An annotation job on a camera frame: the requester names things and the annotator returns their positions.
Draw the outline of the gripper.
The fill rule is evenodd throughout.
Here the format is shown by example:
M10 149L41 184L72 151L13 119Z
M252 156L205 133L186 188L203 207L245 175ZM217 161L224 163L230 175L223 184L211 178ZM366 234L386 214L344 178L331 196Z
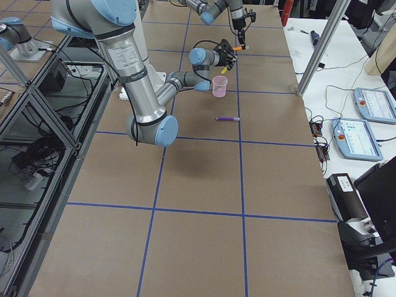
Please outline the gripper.
M256 12L252 9L237 9L231 11L231 19L233 28L237 31L238 42L240 45L246 44L246 19L250 19L251 22L256 21Z
M223 66L231 70L237 57L236 51L233 50L228 40L225 38L221 39L220 43L218 43L213 50L218 54L218 62L215 65L218 67Z

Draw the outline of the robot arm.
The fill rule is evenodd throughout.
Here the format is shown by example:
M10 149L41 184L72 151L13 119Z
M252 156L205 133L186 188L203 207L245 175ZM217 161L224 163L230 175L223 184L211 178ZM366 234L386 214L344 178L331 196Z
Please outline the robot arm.
M103 48L103 60L115 72L131 103L126 122L129 137L137 143L167 147L178 134L178 120L166 104L185 87L210 88L211 67L231 69L235 51L222 40L215 49L193 48L192 70L174 72L155 90L134 39L138 8L135 1L53 1L53 28L66 35L94 39Z
M233 26L231 32L237 36L241 47L246 47L246 31L248 30L250 24L256 21L256 12L254 12L252 9L248 10L246 7L244 7L242 1L179 0L178 3L179 5L175 3L172 3L172 5L190 8L190 10L195 11L200 16L201 21L206 25L211 25L223 11L227 11L230 26Z

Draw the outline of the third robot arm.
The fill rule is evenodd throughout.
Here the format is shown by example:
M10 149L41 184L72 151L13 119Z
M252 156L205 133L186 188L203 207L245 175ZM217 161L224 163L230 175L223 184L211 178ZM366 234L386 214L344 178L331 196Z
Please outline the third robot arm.
M10 52L15 61L38 62L53 49L53 42L33 39L18 17L6 17L1 19L1 47Z

